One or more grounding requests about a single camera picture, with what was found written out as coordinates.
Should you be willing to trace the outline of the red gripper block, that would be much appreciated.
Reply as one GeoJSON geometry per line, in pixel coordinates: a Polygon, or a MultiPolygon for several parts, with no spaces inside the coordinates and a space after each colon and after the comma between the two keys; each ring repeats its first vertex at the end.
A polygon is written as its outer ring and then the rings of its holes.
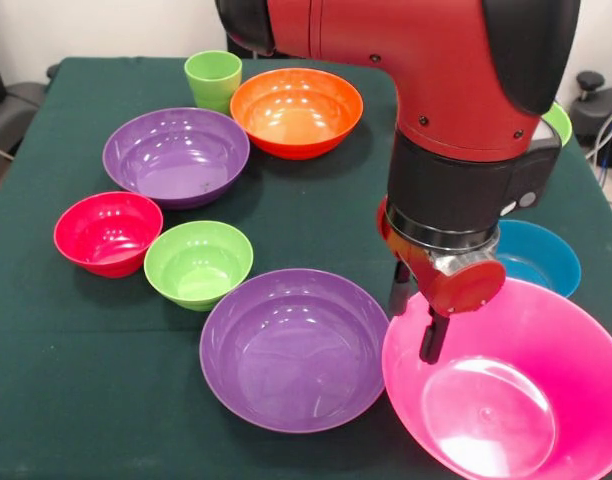
{"type": "Polygon", "coordinates": [[[388,312],[402,315],[412,296],[412,286],[430,305],[419,351],[420,359],[436,364],[440,358],[450,318],[443,315],[472,312],[481,308],[500,291],[506,279],[505,267],[496,258],[500,230],[482,245],[469,249],[437,249],[416,244],[392,226],[389,214],[394,208],[386,199],[377,210],[377,228],[396,258],[388,312]]]}

